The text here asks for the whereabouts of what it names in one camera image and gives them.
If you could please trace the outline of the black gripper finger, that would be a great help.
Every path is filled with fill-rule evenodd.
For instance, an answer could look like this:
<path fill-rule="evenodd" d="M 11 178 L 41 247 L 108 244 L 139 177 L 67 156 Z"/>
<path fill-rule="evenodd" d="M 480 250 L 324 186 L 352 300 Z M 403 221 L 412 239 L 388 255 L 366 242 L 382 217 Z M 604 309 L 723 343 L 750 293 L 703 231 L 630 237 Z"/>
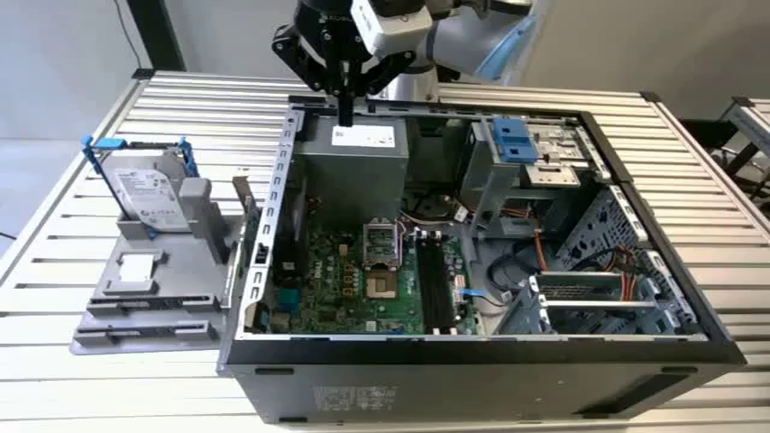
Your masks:
<path fill-rule="evenodd" d="M 406 71 L 415 61 L 415 51 L 403 51 L 384 56 L 376 65 L 362 70 L 363 62 L 352 60 L 348 63 L 346 78 L 346 126 L 354 123 L 354 102 L 358 97 L 378 94 L 396 76 Z"/>
<path fill-rule="evenodd" d="M 346 73 L 332 50 L 324 49 L 324 63 L 315 60 L 300 44 L 300 34 L 294 25 L 276 29 L 272 49 L 306 85 L 336 98 L 338 125 L 346 126 Z"/>

